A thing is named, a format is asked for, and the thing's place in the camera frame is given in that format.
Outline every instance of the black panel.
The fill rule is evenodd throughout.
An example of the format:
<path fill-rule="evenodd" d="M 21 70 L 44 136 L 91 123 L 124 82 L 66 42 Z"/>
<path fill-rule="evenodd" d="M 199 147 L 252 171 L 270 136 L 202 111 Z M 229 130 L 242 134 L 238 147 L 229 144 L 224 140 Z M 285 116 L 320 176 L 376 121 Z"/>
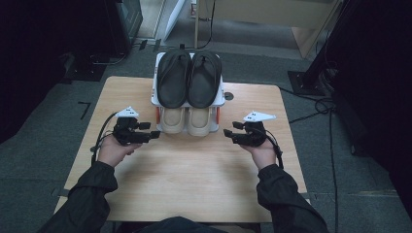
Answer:
<path fill-rule="evenodd" d="M 347 3 L 318 62 L 336 62 L 332 86 L 351 140 L 390 172 L 412 216 L 412 2 Z"/>

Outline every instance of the black controller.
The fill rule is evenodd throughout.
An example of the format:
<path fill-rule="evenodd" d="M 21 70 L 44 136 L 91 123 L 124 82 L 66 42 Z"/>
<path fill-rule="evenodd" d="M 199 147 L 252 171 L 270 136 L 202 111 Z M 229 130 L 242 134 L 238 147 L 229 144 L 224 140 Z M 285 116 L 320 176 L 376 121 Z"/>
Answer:
<path fill-rule="evenodd" d="M 245 130 L 246 134 L 240 133 L 233 133 L 228 129 L 224 129 L 223 133 L 225 137 L 231 138 L 233 144 L 244 145 L 244 146 L 251 146 L 251 147 L 258 147 L 268 139 L 270 143 L 273 145 L 273 149 L 275 150 L 276 157 L 279 160 L 279 167 L 284 168 L 283 160 L 282 160 L 282 151 L 279 147 L 276 139 L 274 137 L 269 137 L 266 135 L 266 129 L 264 129 L 263 122 L 232 122 L 233 127 L 240 130 Z"/>
<path fill-rule="evenodd" d="M 266 140 L 266 130 L 264 129 L 263 122 L 232 122 L 233 127 L 236 129 L 245 129 L 246 134 L 233 133 L 230 130 L 224 129 L 224 135 L 227 138 L 231 138 L 233 144 L 239 144 L 244 146 L 258 147 Z"/>
<path fill-rule="evenodd" d="M 124 146 L 129 144 L 144 144 L 150 139 L 157 139 L 160 131 L 150 133 L 136 132 L 136 129 L 145 130 L 151 128 L 149 122 L 138 122 L 135 117 L 119 117 L 113 129 L 113 135 Z"/>

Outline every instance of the wooden table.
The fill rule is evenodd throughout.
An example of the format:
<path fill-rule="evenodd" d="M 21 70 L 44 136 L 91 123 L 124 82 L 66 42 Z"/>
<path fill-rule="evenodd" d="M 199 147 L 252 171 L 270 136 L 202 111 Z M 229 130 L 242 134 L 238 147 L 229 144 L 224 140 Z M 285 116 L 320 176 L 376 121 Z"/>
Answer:
<path fill-rule="evenodd" d="M 199 18 L 211 18 L 214 0 L 197 0 L 194 47 Z M 302 57 L 307 57 L 321 33 L 335 17 L 341 0 L 219 0 L 214 19 L 268 23 L 292 28 Z"/>
<path fill-rule="evenodd" d="M 153 79 L 111 77 L 101 92 L 90 124 L 67 179 L 74 186 L 90 166 L 90 148 L 106 118 L 132 106 L 139 121 L 152 123 Z M 136 150 L 116 168 L 119 189 L 106 195 L 111 212 L 108 220 L 159 221 L 184 216 L 198 222 L 270 222 L 270 213 L 258 204 L 258 169 L 251 156 L 223 134 L 233 121 L 242 121 L 252 110 L 276 115 L 264 122 L 283 153 L 285 170 L 296 180 L 300 192 L 305 182 L 294 147 L 280 90 L 275 85 L 224 83 L 234 99 L 221 107 L 220 128 L 206 137 L 182 132 L 161 134 L 159 139 Z M 113 129 L 114 117 L 108 129 Z M 61 197 L 56 210 L 66 200 Z"/>

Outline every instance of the forearm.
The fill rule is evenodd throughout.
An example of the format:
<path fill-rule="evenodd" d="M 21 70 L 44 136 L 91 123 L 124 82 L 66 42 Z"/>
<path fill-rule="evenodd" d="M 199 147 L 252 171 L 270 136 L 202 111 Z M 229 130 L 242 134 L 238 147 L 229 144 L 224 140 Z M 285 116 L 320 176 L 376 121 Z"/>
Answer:
<path fill-rule="evenodd" d="M 104 195 L 116 188 L 114 169 L 94 163 L 70 190 L 68 200 L 39 232 L 98 232 L 110 212 Z"/>
<path fill-rule="evenodd" d="M 260 170 L 258 202 L 270 211 L 275 232 L 327 232 L 323 218 L 297 192 L 297 184 L 273 164 Z"/>

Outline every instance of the person's left hand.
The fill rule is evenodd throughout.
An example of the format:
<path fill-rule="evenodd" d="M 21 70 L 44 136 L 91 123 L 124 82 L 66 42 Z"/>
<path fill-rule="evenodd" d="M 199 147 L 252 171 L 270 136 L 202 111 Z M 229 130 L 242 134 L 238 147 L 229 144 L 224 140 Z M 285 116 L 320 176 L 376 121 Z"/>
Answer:
<path fill-rule="evenodd" d="M 126 155 L 130 155 L 134 150 L 142 147 L 141 144 L 130 144 L 128 146 L 122 146 L 115 136 L 109 135 L 103 139 L 103 143 L 100 147 L 97 161 L 109 164 L 112 167 L 116 167 L 121 163 Z"/>

